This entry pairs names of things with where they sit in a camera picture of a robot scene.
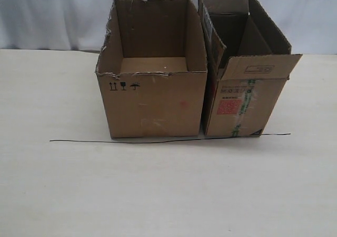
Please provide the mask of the torn cardboard box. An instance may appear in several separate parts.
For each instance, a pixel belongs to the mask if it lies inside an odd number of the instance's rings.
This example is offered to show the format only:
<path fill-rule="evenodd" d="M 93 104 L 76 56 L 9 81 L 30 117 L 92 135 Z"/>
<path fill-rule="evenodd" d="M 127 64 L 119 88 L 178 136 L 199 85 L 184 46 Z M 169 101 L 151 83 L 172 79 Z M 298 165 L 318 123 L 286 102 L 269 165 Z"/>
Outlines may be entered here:
<path fill-rule="evenodd" d="M 191 0 L 113 0 L 95 69 L 112 138 L 196 136 L 207 80 Z"/>

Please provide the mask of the tall taped cardboard box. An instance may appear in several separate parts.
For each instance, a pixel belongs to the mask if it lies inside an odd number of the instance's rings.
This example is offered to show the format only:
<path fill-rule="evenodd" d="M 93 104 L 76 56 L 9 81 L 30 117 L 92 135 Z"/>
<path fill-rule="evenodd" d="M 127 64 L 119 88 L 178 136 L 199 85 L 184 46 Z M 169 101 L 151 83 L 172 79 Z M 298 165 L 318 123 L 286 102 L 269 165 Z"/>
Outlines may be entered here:
<path fill-rule="evenodd" d="M 301 59 L 258 0 L 198 0 L 208 75 L 208 137 L 258 137 Z"/>

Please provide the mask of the thin black line marker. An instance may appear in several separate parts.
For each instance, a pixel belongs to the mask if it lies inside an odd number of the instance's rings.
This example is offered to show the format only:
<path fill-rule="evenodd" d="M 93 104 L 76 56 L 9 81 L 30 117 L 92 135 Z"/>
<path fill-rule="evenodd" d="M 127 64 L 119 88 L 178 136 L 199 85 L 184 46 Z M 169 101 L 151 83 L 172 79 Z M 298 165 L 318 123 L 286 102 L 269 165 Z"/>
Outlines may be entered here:
<path fill-rule="evenodd" d="M 176 139 L 115 139 L 109 141 L 102 140 L 65 140 L 65 139 L 53 139 L 49 142 L 67 142 L 67 143 L 115 143 L 115 144 L 163 144 L 163 143 L 175 143 L 175 142 L 191 142 L 191 141 L 208 141 L 208 140 L 226 140 L 226 139 L 238 139 L 238 138 L 253 138 L 255 136 L 239 136 L 239 137 L 187 137 Z"/>

